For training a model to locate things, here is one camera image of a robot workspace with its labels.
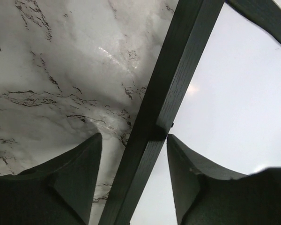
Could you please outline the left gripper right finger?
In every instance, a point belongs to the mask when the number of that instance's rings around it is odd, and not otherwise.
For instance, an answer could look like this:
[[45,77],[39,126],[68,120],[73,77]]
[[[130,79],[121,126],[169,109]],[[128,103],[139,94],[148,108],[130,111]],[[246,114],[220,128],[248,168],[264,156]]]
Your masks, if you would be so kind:
[[281,225],[281,167],[250,175],[225,168],[167,137],[180,225]]

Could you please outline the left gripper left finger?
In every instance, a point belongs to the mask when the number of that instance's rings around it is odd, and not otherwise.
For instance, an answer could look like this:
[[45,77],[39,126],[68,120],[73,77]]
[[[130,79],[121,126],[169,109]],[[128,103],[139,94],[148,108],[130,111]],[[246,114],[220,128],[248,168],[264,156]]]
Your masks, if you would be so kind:
[[102,154],[96,133],[18,175],[0,176],[0,225],[86,225]]

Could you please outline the black picture frame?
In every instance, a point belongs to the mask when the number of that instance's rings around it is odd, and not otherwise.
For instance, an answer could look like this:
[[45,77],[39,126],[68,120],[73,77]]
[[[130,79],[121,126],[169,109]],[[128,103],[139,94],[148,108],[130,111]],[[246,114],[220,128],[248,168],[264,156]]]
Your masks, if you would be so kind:
[[178,2],[99,224],[130,224],[223,5]]

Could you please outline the sunflower photo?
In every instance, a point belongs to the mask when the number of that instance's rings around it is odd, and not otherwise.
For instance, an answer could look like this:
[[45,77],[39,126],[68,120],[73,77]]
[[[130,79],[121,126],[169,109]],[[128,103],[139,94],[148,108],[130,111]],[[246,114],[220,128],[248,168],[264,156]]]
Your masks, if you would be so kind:
[[281,45],[224,4],[170,133],[242,174],[281,167]]

